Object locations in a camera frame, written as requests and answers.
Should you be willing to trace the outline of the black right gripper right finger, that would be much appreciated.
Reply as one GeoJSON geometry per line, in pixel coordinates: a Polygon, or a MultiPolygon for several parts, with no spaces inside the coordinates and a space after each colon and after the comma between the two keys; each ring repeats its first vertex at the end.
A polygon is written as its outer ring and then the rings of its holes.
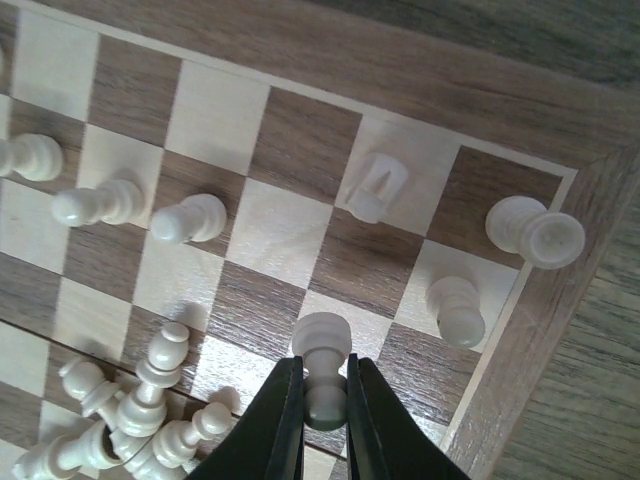
{"type": "Polygon", "coordinates": [[[423,434],[375,363],[347,363],[350,479],[463,479],[465,473],[423,434]]]}

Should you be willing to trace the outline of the light wooden chess piece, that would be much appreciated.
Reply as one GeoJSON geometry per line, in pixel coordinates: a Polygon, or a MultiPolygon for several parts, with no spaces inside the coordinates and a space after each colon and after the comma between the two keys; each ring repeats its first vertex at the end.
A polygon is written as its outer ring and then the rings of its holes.
{"type": "Polygon", "coordinates": [[[36,445],[13,465],[16,479],[70,479],[82,467],[108,470],[123,463],[109,437],[111,431],[98,421],[79,437],[62,435],[36,445]]]}

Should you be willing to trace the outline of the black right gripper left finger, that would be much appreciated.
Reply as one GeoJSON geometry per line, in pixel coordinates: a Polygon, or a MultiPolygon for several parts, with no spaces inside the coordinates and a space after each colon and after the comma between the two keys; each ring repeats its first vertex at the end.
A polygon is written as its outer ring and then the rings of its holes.
{"type": "Polygon", "coordinates": [[[279,360],[225,440],[190,479],[300,479],[304,466],[303,361],[279,360]]]}

